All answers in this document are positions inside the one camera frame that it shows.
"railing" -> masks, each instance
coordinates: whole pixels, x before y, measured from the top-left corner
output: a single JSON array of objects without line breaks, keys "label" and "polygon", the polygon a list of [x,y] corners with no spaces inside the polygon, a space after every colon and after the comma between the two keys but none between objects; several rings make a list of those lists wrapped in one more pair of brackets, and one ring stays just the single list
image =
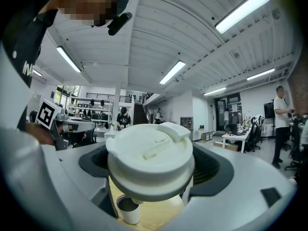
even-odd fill
[{"label": "railing", "polygon": [[[104,99],[104,100],[114,100],[115,96],[110,94],[99,94],[87,92],[86,98]],[[131,103],[131,97],[120,96],[120,102]]]},{"label": "railing", "polygon": [[149,112],[147,107],[145,107],[144,109],[145,109],[146,118],[148,120],[148,123],[151,123],[151,114],[150,114],[150,112]]},{"label": "railing", "polygon": [[148,92],[142,97],[142,103],[146,102],[154,93]]},{"label": "railing", "polygon": [[131,103],[131,97],[129,97],[129,96],[120,96],[120,102]]}]

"laptop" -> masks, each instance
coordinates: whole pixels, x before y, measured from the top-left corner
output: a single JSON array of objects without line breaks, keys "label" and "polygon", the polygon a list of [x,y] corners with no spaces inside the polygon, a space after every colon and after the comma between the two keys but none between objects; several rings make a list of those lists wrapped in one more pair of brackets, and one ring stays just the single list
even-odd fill
[{"label": "laptop", "polygon": [[231,133],[233,133],[234,135],[245,135],[245,133],[239,133],[237,131],[237,124],[229,124],[229,125],[226,125],[226,129],[225,129],[226,132],[228,131],[231,131]]}]

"fluorescent light fixture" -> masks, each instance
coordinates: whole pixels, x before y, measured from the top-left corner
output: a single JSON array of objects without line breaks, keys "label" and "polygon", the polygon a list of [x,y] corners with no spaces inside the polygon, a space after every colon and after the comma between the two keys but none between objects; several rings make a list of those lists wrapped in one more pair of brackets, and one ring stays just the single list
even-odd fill
[{"label": "fluorescent light fixture", "polygon": [[275,71],[275,68],[272,68],[272,69],[270,69],[270,70],[268,70],[268,71],[265,71],[265,72],[263,72],[263,73],[260,73],[260,74],[257,74],[257,75],[253,75],[253,76],[251,76],[251,77],[248,77],[247,80],[251,80],[251,79],[254,79],[254,78],[258,78],[258,77],[260,77],[260,76],[262,76],[262,75],[266,75],[266,74],[269,74],[269,73],[274,72],[274,71]]},{"label": "fluorescent light fixture", "polygon": [[38,71],[36,71],[35,69],[33,69],[33,73],[37,74],[38,76],[42,77],[42,74],[39,73]]},{"label": "fluorescent light fixture", "polygon": [[181,68],[185,66],[186,63],[178,61],[174,67],[166,74],[166,76],[160,81],[160,84],[165,84],[168,80],[172,78]]},{"label": "fluorescent light fixture", "polygon": [[270,0],[247,0],[242,5],[240,5],[237,9],[231,12],[228,16],[226,16],[222,21],[218,22],[215,28],[221,34],[228,31],[232,26],[236,23],[244,19],[250,13],[260,8],[262,5],[267,3]]},{"label": "fluorescent light fixture", "polygon": [[68,62],[68,64],[72,66],[72,68],[76,72],[81,73],[80,68],[78,68],[78,66],[73,62],[73,60],[70,58],[70,56],[67,54],[67,52],[62,46],[58,46],[57,51],[63,56],[63,58]]},{"label": "fluorescent light fixture", "polygon": [[221,89],[218,89],[218,90],[214,90],[214,91],[211,91],[211,92],[209,92],[209,93],[205,93],[204,95],[206,96],[206,95],[210,95],[210,94],[212,94],[212,93],[215,93],[215,92],[219,92],[219,91],[222,91],[222,90],[225,90],[226,88],[224,87],[224,88],[221,88]]}]

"hand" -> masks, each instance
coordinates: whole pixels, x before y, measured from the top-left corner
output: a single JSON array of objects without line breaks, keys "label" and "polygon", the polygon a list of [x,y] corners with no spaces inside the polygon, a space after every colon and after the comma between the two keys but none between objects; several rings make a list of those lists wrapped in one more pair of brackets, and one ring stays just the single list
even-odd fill
[{"label": "hand", "polygon": [[26,132],[36,138],[40,144],[54,145],[50,131],[39,123],[26,123]]}]

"paper cup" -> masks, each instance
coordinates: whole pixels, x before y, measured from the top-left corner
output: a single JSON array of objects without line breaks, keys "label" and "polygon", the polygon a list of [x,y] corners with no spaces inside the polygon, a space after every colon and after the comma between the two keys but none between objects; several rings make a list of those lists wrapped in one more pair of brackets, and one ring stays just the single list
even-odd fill
[{"label": "paper cup", "polygon": [[116,205],[125,222],[128,224],[137,224],[140,221],[139,205],[135,204],[130,197],[127,197],[125,194],[119,196],[116,200]]}]

